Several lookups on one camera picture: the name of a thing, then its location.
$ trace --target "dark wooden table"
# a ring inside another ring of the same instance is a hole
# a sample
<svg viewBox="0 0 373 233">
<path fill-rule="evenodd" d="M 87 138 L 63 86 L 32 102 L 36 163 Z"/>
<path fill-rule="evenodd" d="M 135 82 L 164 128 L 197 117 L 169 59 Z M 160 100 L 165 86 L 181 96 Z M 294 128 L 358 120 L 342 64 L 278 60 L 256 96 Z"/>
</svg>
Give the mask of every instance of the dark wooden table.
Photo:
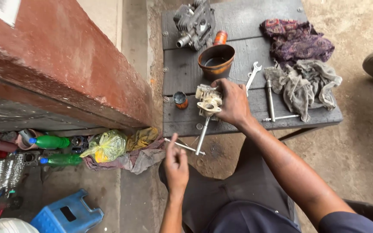
<svg viewBox="0 0 373 233">
<path fill-rule="evenodd" d="M 259 29 L 259 25 L 264 20 L 280 18 L 307 21 L 300 0 L 244 0 L 215 3 L 211 4 L 211 7 L 215 9 L 214 34 L 218 30 L 226 30 L 227 44 L 235 49 L 236 55 L 228 79 L 237 84 L 247 83 L 247 73 L 252 71 L 252 64 L 255 61 L 258 61 L 258 65 L 262 65 L 263 69 L 274 66 L 274 61 L 269 55 L 270 41 L 262 36 Z M 175 43 L 180 35 L 172 19 L 174 13 L 175 11 L 162 12 L 162 32 L 166 35 L 162 37 L 164 67 L 166 68 L 163 96 L 168 96 L 170 99 L 163 105 L 163 136 L 170 137 L 175 132 L 180 136 L 197 136 L 201 134 L 201 130 L 198 130 L 196 125 L 203 124 L 205 118 L 198 115 L 199 109 L 196 106 L 198 99 L 195 98 L 195 91 L 201 83 L 210 84 L 202 77 L 202 70 L 197 62 L 198 56 L 206 47 L 204 46 L 198 52 L 189 48 L 178 49 L 176 47 Z M 282 141 L 322 127 L 339 124 L 343 120 L 339 107 L 333 111 L 322 107 L 309 109 L 312 119 L 307 123 L 301 121 L 299 117 L 263 122 L 262 119 L 269 117 L 265 84 L 263 71 L 260 71 L 256 74 L 248 91 L 250 110 L 267 130 L 300 129 L 280 138 Z M 189 102 L 187 109 L 180 110 L 175 107 L 172 95 L 177 91 L 187 94 Z M 282 95 L 273 93 L 273 104 L 276 117 L 293 115 L 287 109 Z M 238 130 L 228 123 L 211 121 L 207 135 L 236 132 Z"/>
</svg>

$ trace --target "green plastic bottle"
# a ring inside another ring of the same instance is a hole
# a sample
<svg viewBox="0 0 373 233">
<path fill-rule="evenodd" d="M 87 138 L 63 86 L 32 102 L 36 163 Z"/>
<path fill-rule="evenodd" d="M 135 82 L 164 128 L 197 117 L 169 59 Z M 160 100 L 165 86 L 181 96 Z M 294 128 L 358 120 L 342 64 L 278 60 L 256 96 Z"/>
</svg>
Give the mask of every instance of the green plastic bottle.
<svg viewBox="0 0 373 233">
<path fill-rule="evenodd" d="M 77 166 L 82 161 L 80 154 L 54 154 L 40 159 L 41 164 L 47 164 L 50 167 Z"/>
<path fill-rule="evenodd" d="M 37 144 L 39 148 L 46 149 L 66 148 L 70 145 L 70 140 L 68 138 L 60 138 L 49 135 L 30 138 L 29 142 Z"/>
</svg>

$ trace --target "red wall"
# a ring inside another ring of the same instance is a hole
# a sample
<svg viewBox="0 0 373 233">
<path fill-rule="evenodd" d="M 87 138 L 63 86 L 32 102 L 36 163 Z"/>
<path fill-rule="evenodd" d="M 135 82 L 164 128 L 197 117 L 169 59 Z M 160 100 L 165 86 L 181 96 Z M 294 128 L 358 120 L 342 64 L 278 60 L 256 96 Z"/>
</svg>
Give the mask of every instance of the red wall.
<svg viewBox="0 0 373 233">
<path fill-rule="evenodd" d="M 150 86 L 75 0 L 22 0 L 14 28 L 0 19 L 0 79 L 123 127 L 151 123 Z"/>
</svg>

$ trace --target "dark trousers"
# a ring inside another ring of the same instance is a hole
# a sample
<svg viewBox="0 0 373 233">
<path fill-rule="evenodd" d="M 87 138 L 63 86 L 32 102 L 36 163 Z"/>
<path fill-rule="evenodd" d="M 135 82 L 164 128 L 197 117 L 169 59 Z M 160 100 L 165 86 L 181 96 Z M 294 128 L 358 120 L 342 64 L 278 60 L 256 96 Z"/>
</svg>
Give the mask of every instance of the dark trousers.
<svg viewBox="0 0 373 233">
<path fill-rule="evenodd" d="M 168 188 L 163 162 L 159 178 Z M 234 173 L 224 180 L 205 177 L 189 165 L 189 181 L 182 203 L 185 232 L 200 233 L 224 205 L 233 201 L 255 202 L 294 220 L 294 202 L 277 183 L 260 150 L 249 139 L 242 145 Z"/>
</svg>

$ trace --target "hand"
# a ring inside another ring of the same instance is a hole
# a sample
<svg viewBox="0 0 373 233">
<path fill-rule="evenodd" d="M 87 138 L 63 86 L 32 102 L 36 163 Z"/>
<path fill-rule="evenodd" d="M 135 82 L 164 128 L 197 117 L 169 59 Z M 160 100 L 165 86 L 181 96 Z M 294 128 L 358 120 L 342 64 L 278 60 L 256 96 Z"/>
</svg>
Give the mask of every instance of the hand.
<svg viewBox="0 0 373 233">
<path fill-rule="evenodd" d="M 172 135 L 166 149 L 165 173 L 168 180 L 169 198 L 182 201 L 189 179 L 188 157 L 184 149 L 175 146 L 178 134 Z"/>
<path fill-rule="evenodd" d="M 221 112 L 216 116 L 241 129 L 246 121 L 252 118 L 245 85 L 237 85 L 221 78 L 211 83 L 211 87 L 216 86 L 220 87 L 219 91 L 224 94 L 223 104 L 220 107 Z"/>
</svg>

